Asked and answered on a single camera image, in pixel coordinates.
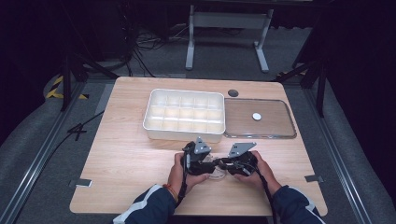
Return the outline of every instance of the white circular label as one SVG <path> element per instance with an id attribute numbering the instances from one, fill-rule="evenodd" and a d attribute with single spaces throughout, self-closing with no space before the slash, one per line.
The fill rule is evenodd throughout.
<path id="1" fill-rule="evenodd" d="M 262 119 L 262 115 L 260 115 L 259 113 L 254 113 L 253 114 L 253 119 L 254 120 L 261 120 Z"/>

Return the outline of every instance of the black sleeve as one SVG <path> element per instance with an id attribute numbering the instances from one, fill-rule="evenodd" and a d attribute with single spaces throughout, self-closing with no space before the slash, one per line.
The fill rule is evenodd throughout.
<path id="1" fill-rule="evenodd" d="M 283 224 L 324 223 L 312 201 L 297 189 L 283 186 L 274 194 L 273 201 Z"/>
<path id="2" fill-rule="evenodd" d="M 154 185 L 134 200 L 114 224 L 161 224 L 175 213 L 176 202 L 168 189 Z"/>

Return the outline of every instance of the person's left hand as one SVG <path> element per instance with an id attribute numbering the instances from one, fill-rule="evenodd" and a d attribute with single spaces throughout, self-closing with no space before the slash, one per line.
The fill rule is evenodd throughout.
<path id="1" fill-rule="evenodd" d="M 175 154 L 175 164 L 172 166 L 171 172 L 168 177 L 168 184 L 171 185 L 172 189 L 178 195 L 181 189 L 181 182 L 183 181 L 183 167 L 181 166 L 181 158 L 184 153 Z M 190 192 L 192 187 L 195 185 L 204 182 L 209 178 L 209 174 L 203 175 L 187 175 L 186 183 L 186 195 Z"/>

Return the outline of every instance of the white plastic container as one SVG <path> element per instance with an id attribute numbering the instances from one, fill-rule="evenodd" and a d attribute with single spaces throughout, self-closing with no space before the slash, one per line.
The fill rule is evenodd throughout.
<path id="1" fill-rule="evenodd" d="M 156 89 L 143 127 L 151 139 L 217 143 L 225 132 L 224 96 L 217 92 Z"/>

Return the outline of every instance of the metal stand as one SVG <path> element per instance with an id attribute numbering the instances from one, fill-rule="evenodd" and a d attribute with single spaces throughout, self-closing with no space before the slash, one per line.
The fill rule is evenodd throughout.
<path id="1" fill-rule="evenodd" d="M 277 77 L 272 82 L 283 82 L 287 79 L 294 77 L 306 70 L 304 78 L 300 81 L 300 86 L 303 89 L 311 89 L 315 81 L 318 79 L 318 94 L 316 107 L 319 115 L 323 118 L 323 99 L 324 90 L 326 86 L 326 63 L 324 60 L 319 60 L 315 62 L 305 63 L 299 67 L 294 68 L 288 73 L 282 74 L 282 76 Z"/>
<path id="2" fill-rule="evenodd" d="M 261 38 L 259 41 L 254 42 L 254 46 L 262 71 L 268 73 L 268 64 L 265 61 L 262 46 L 267 36 L 273 12 L 272 9 L 268 10 L 267 14 L 195 12 L 194 6 L 190 6 L 190 40 L 187 48 L 186 69 L 192 69 L 194 58 L 194 27 L 223 27 L 262 30 Z"/>
<path id="3" fill-rule="evenodd" d="M 103 73 L 107 77 L 113 79 L 119 77 L 118 75 L 105 69 L 100 64 L 95 63 L 80 54 L 69 53 L 64 59 L 64 66 L 62 69 L 62 75 L 64 76 L 64 104 L 62 105 L 61 111 L 65 111 L 71 101 L 71 73 L 74 75 L 77 82 L 85 82 L 88 79 L 88 74 L 83 67 L 84 63 Z"/>

